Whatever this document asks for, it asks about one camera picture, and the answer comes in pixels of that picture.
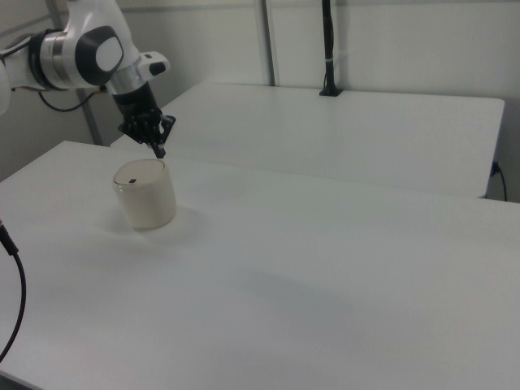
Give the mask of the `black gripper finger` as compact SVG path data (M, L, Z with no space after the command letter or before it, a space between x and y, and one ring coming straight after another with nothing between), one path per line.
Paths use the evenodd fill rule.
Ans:
M155 157L162 159L166 155L164 145L174 127L176 118L171 115L161 115L158 123L153 126L152 132L152 150Z
M156 125L139 116L123 120L119 130L139 144L146 144L152 150L158 150L159 130Z

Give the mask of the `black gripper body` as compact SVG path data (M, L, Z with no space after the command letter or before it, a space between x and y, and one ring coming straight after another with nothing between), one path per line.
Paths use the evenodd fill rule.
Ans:
M144 83L132 92L115 94L113 98L124 122L131 122L133 119L146 119L158 123L161 118L149 82Z

